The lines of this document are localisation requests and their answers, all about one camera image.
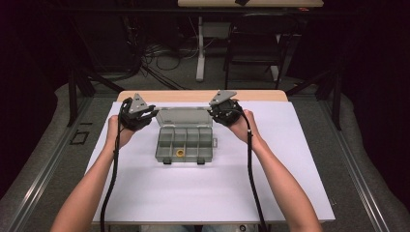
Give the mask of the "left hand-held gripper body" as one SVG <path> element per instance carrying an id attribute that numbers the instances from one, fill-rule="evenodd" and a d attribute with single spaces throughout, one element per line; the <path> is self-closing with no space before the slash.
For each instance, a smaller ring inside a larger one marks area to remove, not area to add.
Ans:
<path id="1" fill-rule="evenodd" d="M 149 120 L 145 112 L 152 108 L 138 95 L 135 94 L 132 98 L 127 98 L 123 101 L 120 108 L 120 122 L 130 131 L 139 131 L 148 126 L 152 120 Z"/>

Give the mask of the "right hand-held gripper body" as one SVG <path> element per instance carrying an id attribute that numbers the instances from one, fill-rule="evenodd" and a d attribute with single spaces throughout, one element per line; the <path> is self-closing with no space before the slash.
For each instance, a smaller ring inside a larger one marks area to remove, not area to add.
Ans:
<path id="1" fill-rule="evenodd" d="M 236 95 L 235 91 L 220 90 L 209 102 L 210 106 L 214 105 L 217 110 L 217 117 L 213 118 L 215 122 L 224 126 L 233 125 L 242 115 L 242 107 L 237 101 L 233 100 Z"/>

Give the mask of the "grey plastic compartment box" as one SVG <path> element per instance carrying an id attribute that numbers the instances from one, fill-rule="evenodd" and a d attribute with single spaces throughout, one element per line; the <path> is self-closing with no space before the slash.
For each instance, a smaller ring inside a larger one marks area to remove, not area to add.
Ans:
<path id="1" fill-rule="evenodd" d="M 161 107 L 156 116 L 160 126 L 155 157 L 162 164 L 211 162 L 217 140 L 209 107 Z M 183 149 L 182 158 L 176 151 Z"/>

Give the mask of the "person's right hand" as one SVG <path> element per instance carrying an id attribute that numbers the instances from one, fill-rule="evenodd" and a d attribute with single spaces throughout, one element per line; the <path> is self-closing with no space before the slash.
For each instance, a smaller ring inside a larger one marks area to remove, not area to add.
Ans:
<path id="1" fill-rule="evenodd" d="M 256 151 L 261 143 L 261 135 L 255 123 L 253 113 L 245 109 L 244 115 L 238 119 L 229 129 L 243 142 L 248 143 L 248 132 L 251 131 L 251 147 Z"/>

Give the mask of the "person's left hand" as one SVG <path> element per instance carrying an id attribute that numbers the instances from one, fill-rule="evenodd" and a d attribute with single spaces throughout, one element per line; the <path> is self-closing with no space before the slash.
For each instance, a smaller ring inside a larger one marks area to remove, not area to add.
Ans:
<path id="1" fill-rule="evenodd" d="M 113 115 L 108 119 L 108 128 L 104 147 L 121 149 L 131 140 L 133 135 L 134 132 L 132 130 L 125 129 L 120 124 L 119 117 L 117 115 Z"/>

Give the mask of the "light desk with white legs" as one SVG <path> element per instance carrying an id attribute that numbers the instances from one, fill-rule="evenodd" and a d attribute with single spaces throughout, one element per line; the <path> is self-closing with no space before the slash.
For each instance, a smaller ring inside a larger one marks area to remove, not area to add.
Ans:
<path id="1" fill-rule="evenodd" d="M 221 9 L 221 8 L 321 8 L 323 0 L 249 0 L 245 6 L 235 3 L 235 0 L 178 0 L 178 6 L 182 8 L 199 9 Z M 196 81 L 204 80 L 205 54 L 204 54 L 204 34 L 203 18 L 200 16 L 197 23 L 198 41 L 198 64 L 196 70 Z"/>

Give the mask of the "black folding chair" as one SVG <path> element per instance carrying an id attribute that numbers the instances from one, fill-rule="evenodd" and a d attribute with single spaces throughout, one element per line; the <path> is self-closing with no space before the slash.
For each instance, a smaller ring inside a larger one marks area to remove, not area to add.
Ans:
<path id="1" fill-rule="evenodd" d="M 230 23 L 227 50 L 223 63 L 224 87 L 231 81 L 231 65 L 278 68 L 278 88 L 288 48 L 299 29 L 298 19 L 291 14 L 248 13 Z"/>

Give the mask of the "black metal stand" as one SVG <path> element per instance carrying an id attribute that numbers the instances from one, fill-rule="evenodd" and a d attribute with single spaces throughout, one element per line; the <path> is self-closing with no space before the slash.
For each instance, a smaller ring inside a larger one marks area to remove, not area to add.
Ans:
<path id="1" fill-rule="evenodd" d="M 341 102 L 341 75 L 336 71 L 325 70 L 296 87 L 287 90 L 287 96 L 293 96 L 312 84 L 317 84 L 318 88 L 315 92 L 315 97 L 318 101 L 324 101 L 328 97 L 332 97 L 331 119 L 335 127 L 340 131 L 340 102 Z"/>
<path id="2" fill-rule="evenodd" d="M 78 105 L 77 105 L 77 90 L 79 90 L 86 98 L 92 98 L 96 94 L 96 90 L 93 87 L 91 81 L 97 81 L 108 87 L 109 89 L 115 91 L 116 93 L 121 93 L 124 88 L 118 86 L 117 84 L 111 82 L 110 80 L 102 77 L 96 72 L 84 67 L 71 68 L 68 77 L 69 86 L 69 103 L 70 103 L 70 119 L 68 126 L 71 127 L 78 116 Z"/>

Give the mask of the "white board table cover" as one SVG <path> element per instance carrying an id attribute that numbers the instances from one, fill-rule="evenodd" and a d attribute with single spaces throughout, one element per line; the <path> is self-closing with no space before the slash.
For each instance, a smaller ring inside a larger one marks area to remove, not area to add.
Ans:
<path id="1" fill-rule="evenodd" d="M 307 194 L 318 218 L 335 218 L 293 104 L 245 101 L 259 132 Z M 107 223 L 257 223 L 284 219 L 260 162 L 246 144 L 216 124 L 211 162 L 165 165 L 155 158 L 160 126 L 138 131 L 119 155 L 93 221 Z"/>

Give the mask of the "aluminium floor rail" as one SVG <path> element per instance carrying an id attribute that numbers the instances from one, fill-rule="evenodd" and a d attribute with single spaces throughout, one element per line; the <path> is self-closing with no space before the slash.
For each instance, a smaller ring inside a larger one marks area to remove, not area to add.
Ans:
<path id="1" fill-rule="evenodd" d="M 364 178 L 361 168 L 352 153 L 347 141 L 345 140 L 342 131 L 338 130 L 332 119 L 332 110 L 326 101 L 320 101 L 321 111 L 324 113 L 327 123 L 332 131 L 332 134 L 337 140 L 341 149 L 341 158 L 349 173 L 349 176 L 355 186 L 361 202 L 366 210 L 366 214 L 372 224 L 375 232 L 391 232 L 387 222 L 385 221 L 381 209 L 377 205 L 375 198 L 370 191 L 370 188 Z"/>
<path id="2" fill-rule="evenodd" d="M 73 137 L 79 121 L 88 110 L 92 98 L 82 98 L 77 116 L 70 123 L 68 102 L 60 100 L 53 118 L 30 158 L 14 183 L 0 200 L 0 213 L 5 222 L 3 232 L 19 232 L 41 199 L 49 180 Z"/>

